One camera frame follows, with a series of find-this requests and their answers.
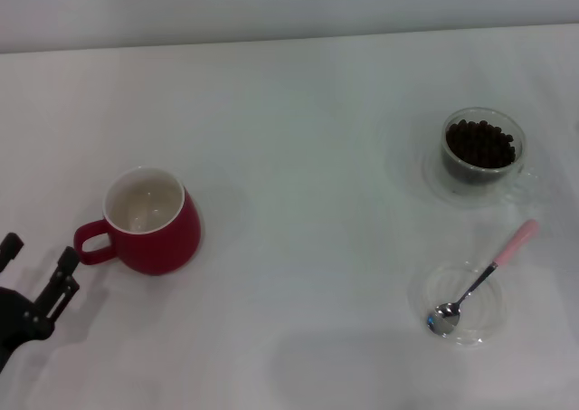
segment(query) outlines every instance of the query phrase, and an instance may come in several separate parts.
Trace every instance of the glass cup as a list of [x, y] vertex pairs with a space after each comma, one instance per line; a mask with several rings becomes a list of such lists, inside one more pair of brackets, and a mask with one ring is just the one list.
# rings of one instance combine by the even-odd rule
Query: glass cup
[[[500, 127], [505, 134], [510, 134], [513, 137], [510, 145], [515, 148], [515, 161], [501, 168], [483, 168], [473, 166], [454, 155], [446, 142], [446, 133], [451, 125], [463, 119], [476, 123], [486, 120], [490, 125]], [[527, 139], [523, 129], [512, 118], [496, 110], [473, 107], [457, 111], [449, 116], [442, 129], [444, 183], [458, 195], [482, 196], [494, 192], [499, 186], [509, 186], [523, 170], [526, 153]]]

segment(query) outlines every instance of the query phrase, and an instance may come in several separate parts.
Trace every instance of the coffee beans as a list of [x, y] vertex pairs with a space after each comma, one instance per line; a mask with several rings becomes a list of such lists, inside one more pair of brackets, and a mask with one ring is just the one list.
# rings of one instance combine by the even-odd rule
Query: coffee beans
[[463, 119], [446, 131], [446, 142], [452, 153], [469, 164], [483, 168], [501, 168], [515, 161], [515, 148], [510, 146], [513, 136], [500, 127]]

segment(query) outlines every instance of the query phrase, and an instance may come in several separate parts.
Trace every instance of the white wall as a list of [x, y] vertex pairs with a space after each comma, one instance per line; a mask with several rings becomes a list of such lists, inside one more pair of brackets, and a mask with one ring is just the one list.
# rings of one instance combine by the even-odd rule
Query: white wall
[[0, 0], [0, 52], [578, 21], [578, 0]]

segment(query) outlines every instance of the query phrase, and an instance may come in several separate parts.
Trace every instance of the glass dish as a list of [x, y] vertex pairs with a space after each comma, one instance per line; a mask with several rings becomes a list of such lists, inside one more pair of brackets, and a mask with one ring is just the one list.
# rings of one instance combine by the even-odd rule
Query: glass dish
[[[446, 142], [446, 132], [451, 125], [465, 119], [467, 122], [486, 120], [494, 127], [501, 127], [505, 134], [513, 136], [515, 161], [502, 168], [476, 167], [458, 158]], [[441, 162], [443, 182], [457, 195], [482, 196], [494, 192], [497, 187], [508, 186], [522, 171], [527, 153], [527, 139], [519, 125], [509, 116], [496, 110], [474, 107], [457, 111], [446, 120], [441, 137]]]
[[[411, 286], [411, 303], [419, 320], [428, 329], [426, 319], [437, 306], [454, 302], [479, 277], [486, 266], [475, 266], [470, 262], [446, 263], [425, 273]], [[460, 321], [452, 332], [444, 336], [461, 345], [478, 345], [486, 342], [502, 329], [507, 311], [498, 282], [489, 276], [460, 305]]]

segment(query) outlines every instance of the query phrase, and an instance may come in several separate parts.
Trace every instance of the mug handle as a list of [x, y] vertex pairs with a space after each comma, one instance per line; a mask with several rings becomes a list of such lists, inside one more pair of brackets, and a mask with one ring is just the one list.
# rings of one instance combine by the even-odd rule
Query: mug handle
[[85, 224], [76, 230], [74, 233], [74, 250], [79, 254], [82, 263], [85, 265], [95, 265], [117, 257], [115, 248], [112, 245], [95, 250], [94, 252], [85, 252], [82, 250], [82, 245], [90, 238], [108, 233], [109, 229], [104, 220]]

